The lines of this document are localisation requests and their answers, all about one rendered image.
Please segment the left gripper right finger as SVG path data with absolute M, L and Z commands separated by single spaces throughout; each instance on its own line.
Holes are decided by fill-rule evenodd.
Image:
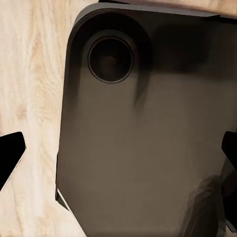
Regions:
M 237 171 L 237 133 L 226 131 L 221 148 Z

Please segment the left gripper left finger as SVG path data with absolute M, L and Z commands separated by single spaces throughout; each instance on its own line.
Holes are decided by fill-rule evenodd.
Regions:
M 0 191 L 26 150 L 21 131 L 0 137 Z

